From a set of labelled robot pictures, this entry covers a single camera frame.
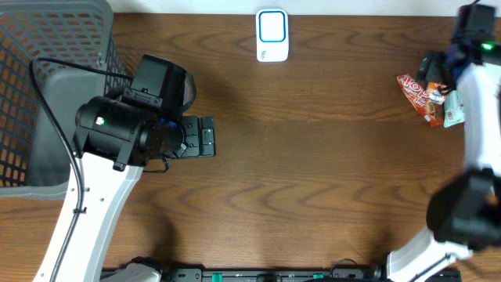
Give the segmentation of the red chocolate bar wrapper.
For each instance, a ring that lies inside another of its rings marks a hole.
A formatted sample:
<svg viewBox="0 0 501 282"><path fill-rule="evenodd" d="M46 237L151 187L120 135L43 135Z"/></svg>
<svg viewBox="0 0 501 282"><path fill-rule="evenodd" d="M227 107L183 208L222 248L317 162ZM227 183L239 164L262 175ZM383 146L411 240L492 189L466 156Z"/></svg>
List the red chocolate bar wrapper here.
<svg viewBox="0 0 501 282"><path fill-rule="evenodd" d="M444 107L432 103L426 96L426 87L420 85L409 74L396 77L405 97L431 127L444 125Z"/></svg>

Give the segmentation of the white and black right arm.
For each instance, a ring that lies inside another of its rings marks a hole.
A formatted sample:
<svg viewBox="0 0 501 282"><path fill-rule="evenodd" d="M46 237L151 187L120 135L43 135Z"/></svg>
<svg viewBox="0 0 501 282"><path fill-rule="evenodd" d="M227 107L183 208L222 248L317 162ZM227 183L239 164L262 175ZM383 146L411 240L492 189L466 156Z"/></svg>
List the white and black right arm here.
<svg viewBox="0 0 501 282"><path fill-rule="evenodd" d="M431 198L426 227L392 251L372 276L425 281L457 260L500 245L500 46L494 42L496 9L473 2L460 7L445 54L450 86L464 102L464 172Z"/></svg>

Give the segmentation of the teal snack wrapper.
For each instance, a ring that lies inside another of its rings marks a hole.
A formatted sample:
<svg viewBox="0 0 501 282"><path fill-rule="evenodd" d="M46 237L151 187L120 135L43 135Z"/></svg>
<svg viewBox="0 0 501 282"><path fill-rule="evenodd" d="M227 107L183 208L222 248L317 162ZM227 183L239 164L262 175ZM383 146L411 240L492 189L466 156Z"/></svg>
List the teal snack wrapper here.
<svg viewBox="0 0 501 282"><path fill-rule="evenodd" d="M463 112L463 101L458 91L451 91L444 102L445 121L444 127L449 128L453 125L464 123L465 116Z"/></svg>

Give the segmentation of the orange small snack packet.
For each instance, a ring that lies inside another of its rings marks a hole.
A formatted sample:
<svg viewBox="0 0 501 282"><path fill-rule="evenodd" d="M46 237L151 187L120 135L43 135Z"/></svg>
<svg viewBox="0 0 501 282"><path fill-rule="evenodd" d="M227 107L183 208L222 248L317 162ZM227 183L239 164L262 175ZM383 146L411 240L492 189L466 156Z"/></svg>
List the orange small snack packet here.
<svg viewBox="0 0 501 282"><path fill-rule="evenodd" d="M448 87L440 82L428 82L426 87L427 98L437 105L442 105L446 100Z"/></svg>

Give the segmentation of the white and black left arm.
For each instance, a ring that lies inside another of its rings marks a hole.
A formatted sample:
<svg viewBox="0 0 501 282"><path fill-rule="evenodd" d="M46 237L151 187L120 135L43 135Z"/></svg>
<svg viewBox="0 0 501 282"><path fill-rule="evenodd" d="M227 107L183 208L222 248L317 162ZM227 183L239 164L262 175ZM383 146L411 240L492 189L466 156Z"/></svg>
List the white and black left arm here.
<svg viewBox="0 0 501 282"><path fill-rule="evenodd" d="M73 169L36 281L98 281L124 203L150 159L214 155L214 125L184 116L196 88L127 89L97 96L75 116L63 145Z"/></svg>

